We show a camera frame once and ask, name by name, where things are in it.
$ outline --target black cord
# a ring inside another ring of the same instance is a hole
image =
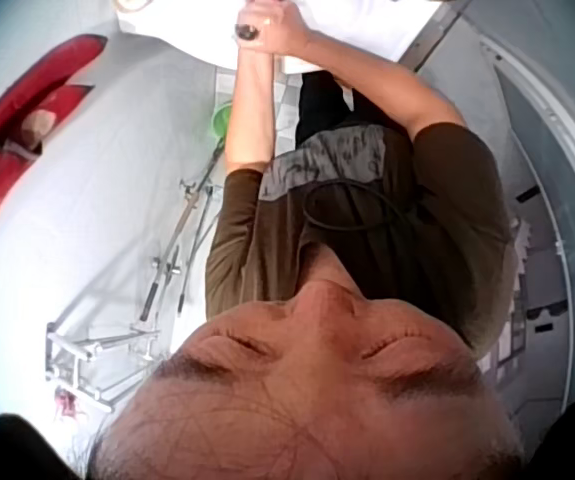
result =
[[[378,198],[380,201],[382,201],[387,206],[389,211],[393,213],[393,215],[385,218],[384,220],[373,223],[373,224],[355,225],[355,226],[351,226],[351,227],[344,227],[344,226],[340,226],[340,225],[331,225],[329,223],[325,223],[325,222],[322,222],[320,220],[317,220],[310,213],[311,212],[311,208],[310,208],[311,205],[310,204],[312,202],[312,198],[314,196],[314,193],[318,192],[319,190],[322,190],[323,188],[327,188],[327,187],[330,187],[333,185],[342,185],[342,186],[354,187],[354,188],[357,188],[359,190],[363,190],[363,191],[373,195],[374,197]],[[311,223],[312,225],[314,225],[318,228],[321,228],[323,230],[329,230],[332,232],[364,232],[367,230],[374,230],[376,228],[384,227],[386,225],[391,225],[396,220],[400,220],[401,222],[405,222],[405,224],[406,224],[405,216],[402,214],[400,209],[391,200],[389,200],[389,198],[387,198],[382,193],[377,192],[373,188],[368,187],[364,183],[360,183],[360,182],[357,182],[355,180],[349,180],[346,178],[339,178],[336,180],[328,180],[328,181],[322,182],[322,183],[316,185],[314,188],[312,188],[307,193],[307,195],[305,195],[305,200],[303,202],[303,215],[305,216],[307,221],[309,223]]]

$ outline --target metal frame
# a ring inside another ring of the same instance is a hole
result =
[[[519,58],[507,48],[501,46],[487,36],[481,35],[480,38],[483,49],[490,54],[490,61],[516,86],[516,88],[518,88],[527,101],[531,103],[534,109],[539,113],[545,125],[549,127],[552,134],[565,151],[567,158],[570,160],[570,164],[575,171],[575,107],[573,105],[567,105],[566,103],[563,104],[563,101],[561,101],[557,95],[559,92],[554,93],[552,89],[546,85],[541,78],[539,78],[540,76],[543,76],[543,73],[537,68],[537,66],[532,65],[528,59]],[[520,141],[516,138],[515,133],[513,135],[516,139],[516,144],[523,151],[523,154],[527,159],[527,164],[536,179],[536,183],[541,189],[547,211],[552,219],[556,238],[558,239],[558,250],[565,275],[567,299],[569,302],[569,355],[567,362],[567,381],[562,402],[562,411],[564,411],[569,403],[575,342],[574,300],[571,291],[569,265],[567,263],[567,256],[564,254],[564,250],[562,248],[560,229],[556,223],[556,217],[554,216],[551,202],[547,196],[547,191],[543,188],[542,182],[540,181],[534,166],[529,161],[529,156],[524,151]]]
[[[147,332],[132,328],[132,331],[125,335],[73,341],[53,331],[53,324],[50,324],[47,326],[46,335],[48,357],[45,376],[47,380],[52,381],[85,403],[102,412],[112,413],[118,403],[138,388],[146,372],[152,368],[155,359],[151,355],[151,349],[159,334],[159,330]],[[141,340],[147,340],[144,353],[138,352],[135,348],[136,343]],[[54,345],[69,354],[67,364],[56,362]],[[81,374],[83,362],[97,362],[102,360],[103,353],[124,346],[128,346],[130,352],[136,353],[147,364],[104,388],[94,385]],[[117,393],[108,396],[110,392],[117,389]]]

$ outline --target metal pipe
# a ring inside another ring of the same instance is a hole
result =
[[[57,378],[61,378],[63,380],[67,380],[68,378],[73,378],[73,375],[74,375],[73,369],[66,367],[66,366],[63,366],[63,365],[57,365],[57,364],[50,365],[48,367],[47,371],[50,372],[53,376],[55,376]],[[94,385],[91,384],[91,382],[89,380],[87,380],[82,375],[79,375],[79,377],[78,377],[78,388],[80,388],[81,390],[90,391],[93,393],[94,398],[96,400],[100,399],[100,390],[98,390]]]
[[[96,407],[97,409],[99,409],[102,412],[112,413],[114,411],[113,405],[111,405],[107,402],[104,402],[102,400],[95,399],[92,395],[85,392],[84,390],[81,390],[79,388],[74,388],[74,386],[71,385],[67,380],[64,380],[62,378],[58,378],[56,375],[54,375],[53,372],[46,372],[46,373],[47,373],[47,378],[49,380],[54,382],[60,388],[67,390],[69,393],[73,394],[76,398],[80,398],[82,401],[87,402],[88,404],[92,405],[93,407]]]
[[[137,390],[138,387],[140,387],[140,384],[141,384],[141,382],[136,382],[131,387],[126,389],[124,392],[121,392],[120,394],[118,394],[114,398],[112,398],[110,400],[112,408],[115,408],[118,403],[120,403],[122,400],[124,400],[129,395],[131,395],[135,390]]]
[[[136,370],[134,373],[129,374],[126,377],[121,378],[120,380],[118,380],[117,382],[114,382],[113,384],[109,385],[108,387],[103,388],[100,392],[102,393],[106,393],[120,385],[122,385],[123,383],[127,383],[129,380],[132,380],[133,378],[137,377],[138,375],[140,375],[141,373],[147,371],[149,368],[151,367],[151,365],[146,365],[144,367],[142,367],[140,370]]]
[[[71,376],[71,384],[74,388],[80,388],[80,358],[74,358],[74,372]]]
[[[84,348],[80,347],[79,345],[75,344],[74,342],[67,340],[64,337],[61,337],[57,333],[53,333],[53,332],[48,333],[47,338],[49,340],[51,340],[52,342],[54,342],[56,345],[58,345],[63,350],[66,350],[67,352],[74,355],[76,358],[80,358],[81,360],[84,360],[86,362],[91,362],[92,360],[94,360],[94,355],[91,352],[89,352],[88,350],[85,350]]]
[[[224,140],[221,139],[218,142],[218,145],[216,146],[216,149],[214,150],[214,153],[212,154],[211,159],[209,160],[209,163],[207,164],[207,171],[205,172],[205,175],[203,176],[200,183],[196,187],[196,191],[189,198],[189,202],[187,203],[187,206],[185,207],[185,211],[183,212],[180,219],[178,220],[178,223],[176,224],[176,228],[174,229],[174,233],[171,236],[171,240],[167,244],[167,247],[165,248],[164,253],[160,257],[160,264],[158,265],[158,270],[156,270],[156,275],[154,277],[154,281],[151,284],[151,287],[149,289],[149,294],[147,295],[147,300],[145,300],[145,305],[143,307],[143,311],[140,314],[140,321],[141,322],[146,322],[147,319],[149,318],[149,312],[151,311],[151,307],[154,303],[154,299],[156,298],[156,292],[158,291],[158,288],[160,287],[160,281],[162,280],[163,276],[165,275],[165,269],[167,268],[167,261],[171,255],[172,250],[174,249],[174,245],[178,241],[178,237],[180,236],[183,229],[185,228],[187,220],[189,220],[189,215],[191,215],[192,210],[194,209],[194,207],[198,203],[198,199],[200,198],[200,193],[201,193],[203,187],[205,186],[205,184],[207,183],[207,180],[209,180],[209,176],[211,175],[211,172],[214,170],[216,163],[218,163],[218,159],[220,158],[220,155],[223,152],[224,148],[225,148],[225,142],[224,142]]]
[[[160,333],[160,330],[153,332],[136,332],[129,333],[126,335],[116,335],[114,337],[105,338],[94,338],[89,340],[83,340],[81,342],[76,342],[75,345],[82,347],[87,350],[91,350],[94,354],[98,354],[103,351],[111,350],[112,348],[121,347],[130,343],[132,340],[156,337]]]
[[[207,200],[205,201],[205,205],[203,207],[203,213],[200,216],[200,220],[198,222],[198,230],[196,231],[196,235],[194,236],[194,243],[191,246],[189,260],[187,261],[187,268],[185,268],[185,278],[183,279],[183,288],[180,292],[180,298],[178,299],[178,309],[176,310],[176,316],[180,317],[180,314],[183,311],[183,306],[185,305],[185,292],[187,291],[187,283],[189,282],[189,275],[191,273],[191,266],[194,263],[196,258],[196,254],[198,253],[198,242],[200,240],[201,232],[203,230],[203,226],[205,225],[205,218],[207,218],[207,211],[209,210],[209,206],[211,205],[211,200],[214,196],[214,188],[208,187],[207,188]]]

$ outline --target ring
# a ring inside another ring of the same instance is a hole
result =
[[[241,40],[251,42],[260,35],[260,30],[252,25],[236,25],[236,36]]]

